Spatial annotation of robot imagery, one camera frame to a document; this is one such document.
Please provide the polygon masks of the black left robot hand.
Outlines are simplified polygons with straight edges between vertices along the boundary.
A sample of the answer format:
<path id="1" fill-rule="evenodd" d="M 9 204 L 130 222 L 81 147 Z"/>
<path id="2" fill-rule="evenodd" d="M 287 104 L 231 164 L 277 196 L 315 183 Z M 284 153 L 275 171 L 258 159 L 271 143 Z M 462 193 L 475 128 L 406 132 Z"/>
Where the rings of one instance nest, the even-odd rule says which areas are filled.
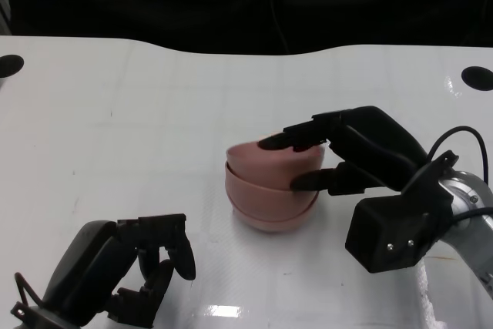
<path id="1" fill-rule="evenodd" d="M 78 327 L 105 311 L 115 322 L 151 328 L 173 274 L 196 277 L 185 214 L 92 221 L 62 256 L 42 303 Z"/>

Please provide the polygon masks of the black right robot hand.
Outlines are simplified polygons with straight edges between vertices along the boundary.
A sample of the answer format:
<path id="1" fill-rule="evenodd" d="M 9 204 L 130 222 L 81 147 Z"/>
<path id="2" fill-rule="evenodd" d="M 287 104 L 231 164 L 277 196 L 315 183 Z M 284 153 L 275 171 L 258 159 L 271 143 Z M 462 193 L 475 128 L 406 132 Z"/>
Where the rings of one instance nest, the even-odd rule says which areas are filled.
<path id="1" fill-rule="evenodd" d="M 326 190 L 331 196 L 359 194 L 375 187 L 400 192 L 427 159 L 421 144 L 375 106 L 314 115 L 308 122 L 262 139 L 258 146 L 300 153 L 324 143 L 343 161 L 332 169 L 295 176 L 291 190 Z"/>

